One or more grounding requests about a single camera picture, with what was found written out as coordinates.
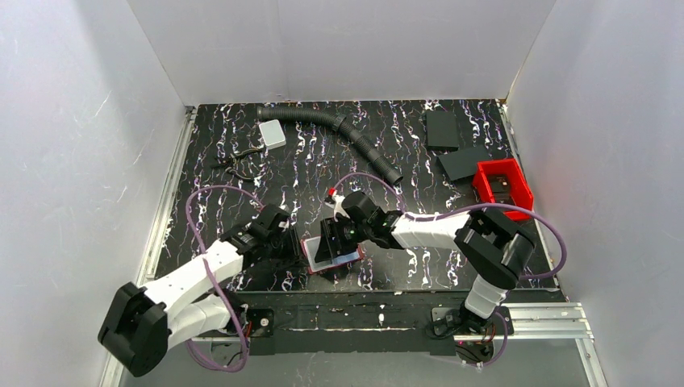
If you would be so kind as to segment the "red card holder wallet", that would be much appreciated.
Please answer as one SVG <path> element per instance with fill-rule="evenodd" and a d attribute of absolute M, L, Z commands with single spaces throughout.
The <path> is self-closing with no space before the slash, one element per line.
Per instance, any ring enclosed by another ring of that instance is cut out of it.
<path fill-rule="evenodd" d="M 301 248 L 303 256 L 308 263 L 309 274 L 321 273 L 328 269 L 339 268 L 346 264 L 355 263 L 365 258 L 365 254 L 358 245 L 354 252 L 339 254 L 330 252 L 328 248 L 321 248 L 321 237 L 302 239 Z"/>

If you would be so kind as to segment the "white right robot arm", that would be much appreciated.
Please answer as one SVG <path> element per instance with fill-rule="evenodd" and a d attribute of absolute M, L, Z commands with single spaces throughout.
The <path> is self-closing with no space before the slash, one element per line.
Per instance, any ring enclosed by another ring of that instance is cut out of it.
<path fill-rule="evenodd" d="M 461 317 L 485 321 L 514 289 L 536 248 L 535 240 L 506 215 L 507 204 L 483 203 L 450 214 L 419 215 L 383 210 L 355 191 L 327 200 L 333 216 L 320 234 L 302 241 L 313 273 L 358 260 L 369 241 L 389 250 L 437 248 L 457 251 L 477 277 L 461 307 Z"/>

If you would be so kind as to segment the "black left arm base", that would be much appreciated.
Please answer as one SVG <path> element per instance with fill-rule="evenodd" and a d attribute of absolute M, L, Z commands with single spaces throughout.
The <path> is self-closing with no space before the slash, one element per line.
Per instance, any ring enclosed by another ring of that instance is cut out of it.
<path fill-rule="evenodd" d="M 271 337 L 274 332 L 275 313 L 273 309 L 258 308 L 247 310 L 241 315 L 244 334 L 247 338 L 266 338 Z M 202 338 L 237 338 L 238 334 L 232 322 L 224 328 L 203 332 Z"/>

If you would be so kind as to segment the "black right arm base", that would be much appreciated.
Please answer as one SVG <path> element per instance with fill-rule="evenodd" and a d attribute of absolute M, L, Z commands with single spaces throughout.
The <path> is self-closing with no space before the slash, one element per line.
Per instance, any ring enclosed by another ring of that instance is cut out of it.
<path fill-rule="evenodd" d="M 429 339 L 452 340 L 462 364 L 482 368 L 503 354 L 515 328 L 506 307 L 495 308 L 489 318 L 481 318 L 463 306 L 436 307 L 424 333 Z"/>

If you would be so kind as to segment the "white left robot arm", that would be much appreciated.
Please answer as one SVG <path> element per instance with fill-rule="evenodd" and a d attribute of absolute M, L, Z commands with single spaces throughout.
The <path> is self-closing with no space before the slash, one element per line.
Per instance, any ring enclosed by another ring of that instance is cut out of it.
<path fill-rule="evenodd" d="M 152 371 L 167 351 L 208 331 L 233 327 L 244 336 L 241 302 L 220 295 L 219 284 L 262 261 L 295 258 L 300 248 L 290 215 L 263 207 L 249 223 L 223 233 L 206 252 L 170 274 L 116 292 L 98 342 L 135 377 Z"/>

